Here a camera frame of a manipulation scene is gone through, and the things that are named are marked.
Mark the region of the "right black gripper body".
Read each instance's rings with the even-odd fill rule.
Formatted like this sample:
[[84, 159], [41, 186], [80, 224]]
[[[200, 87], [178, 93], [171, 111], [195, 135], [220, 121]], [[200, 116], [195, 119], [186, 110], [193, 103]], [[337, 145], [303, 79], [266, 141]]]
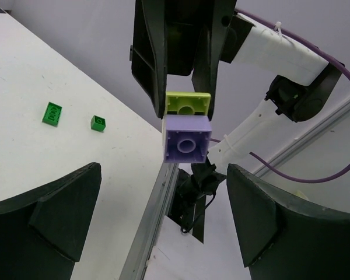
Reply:
[[167, 73], [190, 75], [202, 31], [223, 43], [235, 6], [236, 1], [166, 1]]

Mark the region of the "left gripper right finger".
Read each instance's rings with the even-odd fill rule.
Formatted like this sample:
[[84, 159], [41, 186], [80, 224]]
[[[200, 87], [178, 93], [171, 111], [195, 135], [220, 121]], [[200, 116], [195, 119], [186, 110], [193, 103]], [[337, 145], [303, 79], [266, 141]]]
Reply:
[[252, 279], [350, 279], [350, 213], [227, 168], [243, 265]]

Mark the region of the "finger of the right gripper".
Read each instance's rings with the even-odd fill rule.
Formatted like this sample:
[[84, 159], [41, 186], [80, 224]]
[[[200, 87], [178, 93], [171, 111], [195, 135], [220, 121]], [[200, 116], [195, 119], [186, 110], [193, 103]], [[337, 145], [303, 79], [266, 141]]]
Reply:
[[158, 118], [165, 113], [167, 27], [165, 1], [136, 1], [131, 72], [148, 95]]
[[211, 95], [209, 109], [206, 113], [209, 120], [212, 120], [214, 114], [219, 60], [227, 33], [228, 27], [225, 27], [220, 21], [214, 21], [210, 26], [204, 25], [195, 54], [192, 84], [196, 92]]

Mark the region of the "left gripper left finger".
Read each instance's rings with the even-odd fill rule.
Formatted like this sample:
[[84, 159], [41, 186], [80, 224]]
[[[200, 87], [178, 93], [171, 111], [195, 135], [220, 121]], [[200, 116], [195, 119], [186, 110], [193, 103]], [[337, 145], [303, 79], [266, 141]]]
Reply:
[[0, 279], [70, 279], [81, 259], [102, 182], [89, 163], [0, 201]]

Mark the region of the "lime lego brick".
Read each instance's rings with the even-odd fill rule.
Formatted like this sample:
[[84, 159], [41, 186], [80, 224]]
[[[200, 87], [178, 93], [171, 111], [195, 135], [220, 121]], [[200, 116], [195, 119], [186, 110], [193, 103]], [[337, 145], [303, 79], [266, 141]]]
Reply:
[[166, 92], [165, 115], [205, 116], [208, 114], [211, 95], [202, 92]]

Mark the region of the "purple upside-down lego brick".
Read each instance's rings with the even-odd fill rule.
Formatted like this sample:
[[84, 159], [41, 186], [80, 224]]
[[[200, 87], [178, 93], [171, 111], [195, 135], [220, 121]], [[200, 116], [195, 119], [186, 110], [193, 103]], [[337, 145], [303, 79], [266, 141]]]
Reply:
[[205, 115], [166, 115], [162, 122], [163, 161], [204, 163], [212, 127]]

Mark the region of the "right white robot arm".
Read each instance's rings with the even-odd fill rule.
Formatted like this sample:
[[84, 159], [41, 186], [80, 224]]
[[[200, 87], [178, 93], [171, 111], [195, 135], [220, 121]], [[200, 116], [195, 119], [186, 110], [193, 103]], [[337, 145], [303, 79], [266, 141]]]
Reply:
[[317, 47], [235, 6], [235, 1], [135, 3], [131, 71], [162, 120], [167, 163], [209, 158], [220, 62], [256, 64], [275, 74], [259, 108], [222, 141], [220, 161], [249, 152], [257, 130], [280, 115], [297, 123], [314, 117], [341, 76]]

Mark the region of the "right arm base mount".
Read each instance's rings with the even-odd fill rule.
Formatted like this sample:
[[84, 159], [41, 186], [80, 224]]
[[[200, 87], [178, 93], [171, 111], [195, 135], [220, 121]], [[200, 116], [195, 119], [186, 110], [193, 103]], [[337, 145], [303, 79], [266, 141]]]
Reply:
[[192, 164], [192, 173], [179, 169], [169, 218], [180, 226], [182, 234], [190, 233], [204, 241], [205, 211], [214, 201], [216, 191], [226, 176], [209, 162]]

